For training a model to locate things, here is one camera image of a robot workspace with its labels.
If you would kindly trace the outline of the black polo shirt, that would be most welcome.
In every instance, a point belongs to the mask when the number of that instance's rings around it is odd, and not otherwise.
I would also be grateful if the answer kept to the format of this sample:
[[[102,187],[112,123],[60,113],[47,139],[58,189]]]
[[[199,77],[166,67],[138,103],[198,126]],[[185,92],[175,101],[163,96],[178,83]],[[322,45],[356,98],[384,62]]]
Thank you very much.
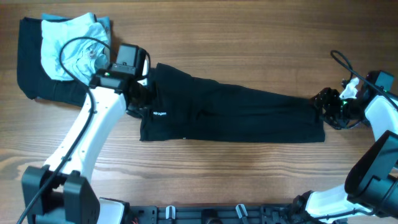
[[[323,142],[323,122],[306,98],[193,77],[158,63],[148,77],[141,141]]]

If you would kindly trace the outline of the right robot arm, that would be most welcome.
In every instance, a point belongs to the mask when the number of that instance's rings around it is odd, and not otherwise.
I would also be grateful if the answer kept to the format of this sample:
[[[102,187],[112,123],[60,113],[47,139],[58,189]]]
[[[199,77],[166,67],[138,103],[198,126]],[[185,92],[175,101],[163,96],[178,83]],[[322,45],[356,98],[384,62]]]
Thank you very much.
[[[397,218],[397,97],[376,95],[364,110],[375,143],[349,172],[343,185],[295,198],[291,223],[346,223],[349,217]]]

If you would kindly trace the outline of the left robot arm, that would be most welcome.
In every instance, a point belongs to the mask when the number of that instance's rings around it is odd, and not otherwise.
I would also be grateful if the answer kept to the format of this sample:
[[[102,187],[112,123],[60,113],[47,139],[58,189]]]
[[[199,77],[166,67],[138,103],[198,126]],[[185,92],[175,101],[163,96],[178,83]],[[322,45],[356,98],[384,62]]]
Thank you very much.
[[[29,166],[22,176],[25,210],[19,223],[126,223],[127,202],[99,198],[91,177],[103,145],[118,120],[148,97],[142,81],[150,55],[122,44],[116,62],[98,70],[85,85],[86,100],[61,145],[41,168]]]

